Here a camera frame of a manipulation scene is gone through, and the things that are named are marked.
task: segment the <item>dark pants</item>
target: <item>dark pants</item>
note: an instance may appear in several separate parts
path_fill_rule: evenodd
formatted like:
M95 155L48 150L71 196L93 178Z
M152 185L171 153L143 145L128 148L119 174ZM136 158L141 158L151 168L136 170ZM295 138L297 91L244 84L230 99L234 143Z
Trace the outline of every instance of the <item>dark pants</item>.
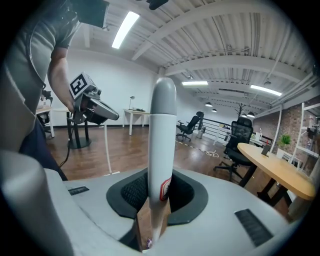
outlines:
M34 158L43 168L55 170L63 181L68 180L47 147L46 134L38 119L32 132L24 138L19 153Z

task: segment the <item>man's arm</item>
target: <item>man's arm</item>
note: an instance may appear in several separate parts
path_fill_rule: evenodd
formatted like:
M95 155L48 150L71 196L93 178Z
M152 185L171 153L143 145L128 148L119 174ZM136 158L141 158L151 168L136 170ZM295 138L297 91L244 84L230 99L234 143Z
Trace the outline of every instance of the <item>man's arm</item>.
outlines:
M69 81L67 79L67 52L68 49L62 47L57 47L53 50L48 69L48 80L55 95L73 113L74 99L70 94Z

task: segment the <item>person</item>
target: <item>person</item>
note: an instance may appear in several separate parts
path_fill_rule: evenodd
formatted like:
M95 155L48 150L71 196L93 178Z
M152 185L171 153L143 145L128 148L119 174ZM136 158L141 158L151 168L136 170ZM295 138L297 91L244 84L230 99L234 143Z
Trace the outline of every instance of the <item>person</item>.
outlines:
M3 90L10 91L12 95L11 99L2 98L1 103L6 102L6 106L13 109L20 105L23 107L11 113L14 117L7 115L6 121L11 120L11 128L14 130L17 125L20 129L15 137L0 138L2 148L36 159L43 168L57 171L64 181L67 177L47 148L45 133L35 113L46 75L55 95L70 112L74 112L74 100L67 79L67 53L79 26L77 13L72 10L69 0L55 0L43 6L17 34L1 68L1 84L5 85ZM22 135L18 134L22 131L21 125L24 127Z

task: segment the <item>brick wall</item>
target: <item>brick wall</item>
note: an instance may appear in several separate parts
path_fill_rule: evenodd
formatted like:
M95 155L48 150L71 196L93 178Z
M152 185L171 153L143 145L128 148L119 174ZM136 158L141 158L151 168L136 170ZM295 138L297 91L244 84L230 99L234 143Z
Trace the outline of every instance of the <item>brick wall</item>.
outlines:
M320 96L317 96L315 98L312 98L309 101L306 101L305 107L308 107L317 103L320 103ZM284 134L289 134L291 136L291 144L286 149L286 151L289 154L293 154L297 144L300 124L301 124L301 114L302 114L301 111L302 111L301 104L292 106L282 111L278 139L280 136ZM308 126L310 116L313 116L313 115L307 111L304 112L303 126ZM278 120L279 120L279 112L256 118L253 121L253 131L259 132L261 128L262 134L264 136L274 139L277 131ZM306 147L307 141L308 141L308 136L307 134L304 134L303 136L301 136L299 145L302 147ZM276 142L273 148L273 153L276 154L277 150L278 150L278 143ZM316 163L316 159L312 156L308 156L308 154L306 154L304 151L301 151L298 149L296 152L296 157L305 163L304 170L306 174L309 175Z

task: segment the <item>ceiling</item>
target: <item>ceiling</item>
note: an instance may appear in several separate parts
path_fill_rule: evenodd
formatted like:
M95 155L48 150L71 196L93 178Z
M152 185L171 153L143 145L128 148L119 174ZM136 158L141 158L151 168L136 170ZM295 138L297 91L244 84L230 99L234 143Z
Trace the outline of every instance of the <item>ceiling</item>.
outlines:
M201 102L233 108L243 102L258 114L318 85L308 47L268 1L169 0L153 11L145 1L108 2L107 29L84 27L85 46L110 48L128 11L138 13L118 51L164 67L166 76L181 82L208 81L207 87L186 89Z

